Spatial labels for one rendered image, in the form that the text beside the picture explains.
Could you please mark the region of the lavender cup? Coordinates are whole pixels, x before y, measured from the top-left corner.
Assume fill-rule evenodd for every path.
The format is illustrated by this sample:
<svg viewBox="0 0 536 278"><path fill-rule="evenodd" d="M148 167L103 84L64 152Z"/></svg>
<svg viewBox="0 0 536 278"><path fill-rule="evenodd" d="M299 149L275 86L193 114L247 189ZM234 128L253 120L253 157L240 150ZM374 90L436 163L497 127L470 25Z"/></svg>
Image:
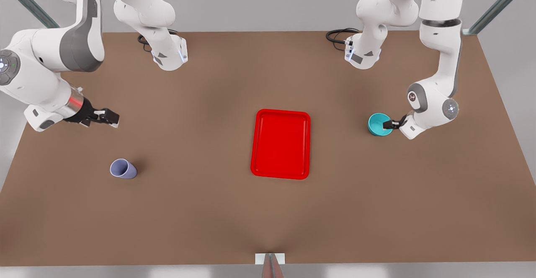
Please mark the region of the lavender cup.
<svg viewBox="0 0 536 278"><path fill-rule="evenodd" d="M109 171L111 175L121 179L132 179L137 175L136 167L125 159L116 159L113 161Z"/></svg>

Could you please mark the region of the silver frame post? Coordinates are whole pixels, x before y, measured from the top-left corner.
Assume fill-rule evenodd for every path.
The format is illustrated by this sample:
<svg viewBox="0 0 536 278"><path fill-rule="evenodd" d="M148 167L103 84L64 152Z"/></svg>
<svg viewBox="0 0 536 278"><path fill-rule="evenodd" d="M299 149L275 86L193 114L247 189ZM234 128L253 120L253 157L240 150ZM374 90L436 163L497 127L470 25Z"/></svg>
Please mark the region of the silver frame post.
<svg viewBox="0 0 536 278"><path fill-rule="evenodd" d="M496 0L470 28L461 31L463 36L478 35L491 23L513 0Z"/></svg>
<svg viewBox="0 0 536 278"><path fill-rule="evenodd" d="M27 9L36 19L38 19L46 28L59 28L60 26L36 3L34 0L17 0L25 9Z"/></svg>
<svg viewBox="0 0 536 278"><path fill-rule="evenodd" d="M261 278L284 278L281 265L284 265L285 253L256 253L255 265L262 265Z"/></svg>

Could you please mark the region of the red rectangular tray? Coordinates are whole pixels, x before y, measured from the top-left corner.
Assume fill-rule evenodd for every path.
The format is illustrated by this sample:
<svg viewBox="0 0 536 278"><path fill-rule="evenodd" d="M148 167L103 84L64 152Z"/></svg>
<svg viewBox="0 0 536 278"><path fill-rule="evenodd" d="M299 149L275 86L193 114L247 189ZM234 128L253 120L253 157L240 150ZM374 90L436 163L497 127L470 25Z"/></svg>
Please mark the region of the red rectangular tray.
<svg viewBox="0 0 536 278"><path fill-rule="evenodd" d="M251 173L305 180L310 165L311 118L306 112L261 109L256 114Z"/></svg>

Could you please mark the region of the teal bowl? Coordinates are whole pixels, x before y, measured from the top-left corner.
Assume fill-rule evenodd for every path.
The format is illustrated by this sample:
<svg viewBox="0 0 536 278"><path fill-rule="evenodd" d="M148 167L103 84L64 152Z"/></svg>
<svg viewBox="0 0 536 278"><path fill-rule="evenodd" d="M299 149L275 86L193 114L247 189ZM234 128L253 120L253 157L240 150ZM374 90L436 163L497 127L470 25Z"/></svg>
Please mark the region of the teal bowl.
<svg viewBox="0 0 536 278"><path fill-rule="evenodd" d="M392 129L384 129L383 123L391 121L391 118L383 113L375 113L368 119L368 130L375 136L387 136L392 132Z"/></svg>

